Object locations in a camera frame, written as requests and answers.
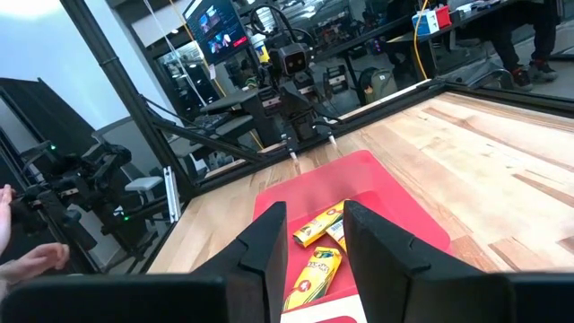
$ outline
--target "screen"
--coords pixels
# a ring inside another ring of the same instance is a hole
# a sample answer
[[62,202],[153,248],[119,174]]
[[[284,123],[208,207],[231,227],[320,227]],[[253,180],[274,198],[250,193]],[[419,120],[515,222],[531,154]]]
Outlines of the screen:
[[219,64],[249,45],[230,0],[195,0],[184,17],[208,64]]

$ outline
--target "red tray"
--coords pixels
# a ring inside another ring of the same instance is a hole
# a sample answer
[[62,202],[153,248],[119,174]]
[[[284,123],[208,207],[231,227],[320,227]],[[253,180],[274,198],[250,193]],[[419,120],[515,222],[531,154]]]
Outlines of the red tray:
[[[257,195],[254,220],[273,203],[287,203],[289,264],[283,297],[292,289],[315,247],[338,248],[328,235],[303,248],[295,243],[292,233],[345,198],[365,205],[433,247],[449,252],[448,234],[399,185],[371,152],[358,151]],[[356,293],[351,267],[345,255],[327,295],[304,307]]]

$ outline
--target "metal pole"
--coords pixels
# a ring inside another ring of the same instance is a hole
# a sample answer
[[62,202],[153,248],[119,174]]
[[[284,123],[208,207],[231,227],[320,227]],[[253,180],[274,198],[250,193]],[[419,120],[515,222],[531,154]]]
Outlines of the metal pole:
[[148,119],[146,105],[132,80],[122,66],[114,49],[90,12],[84,0],[60,0],[62,6],[74,22],[83,40],[90,48],[92,54],[100,64],[116,90],[119,98],[124,102],[127,111],[132,116],[137,127],[143,134],[145,141],[152,148],[162,167],[171,166],[178,180],[178,190],[184,199],[196,196],[196,188],[191,184],[190,178],[179,163],[178,158],[171,150],[163,134],[155,129],[152,121]]

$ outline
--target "red box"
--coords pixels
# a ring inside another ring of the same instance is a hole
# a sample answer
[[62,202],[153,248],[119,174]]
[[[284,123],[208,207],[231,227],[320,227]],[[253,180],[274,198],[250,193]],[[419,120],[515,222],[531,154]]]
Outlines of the red box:
[[448,11],[448,5],[440,7],[439,9],[435,10],[437,13],[437,20],[439,21],[439,28],[443,29],[448,27],[452,24],[450,21],[450,13]]
[[[448,234],[385,170],[371,152],[358,151],[257,195],[254,220],[273,203],[287,203],[289,264],[284,297],[292,289],[315,247],[339,248],[327,234],[303,248],[295,243],[292,234],[345,198],[365,205],[431,246],[450,253]],[[341,253],[344,258],[327,295],[297,309],[357,294],[349,260],[342,250]]]

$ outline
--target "human hand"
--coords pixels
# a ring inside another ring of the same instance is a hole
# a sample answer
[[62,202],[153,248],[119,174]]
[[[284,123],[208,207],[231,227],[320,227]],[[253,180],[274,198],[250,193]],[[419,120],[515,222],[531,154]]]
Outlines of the human hand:
[[14,191],[10,185],[4,185],[4,188],[0,188],[0,254],[4,252],[10,241],[12,226],[10,202],[12,202],[13,195]]
[[20,259],[3,265],[1,274],[10,284],[28,280],[55,268],[61,270],[70,258],[70,249],[61,243],[37,246]]

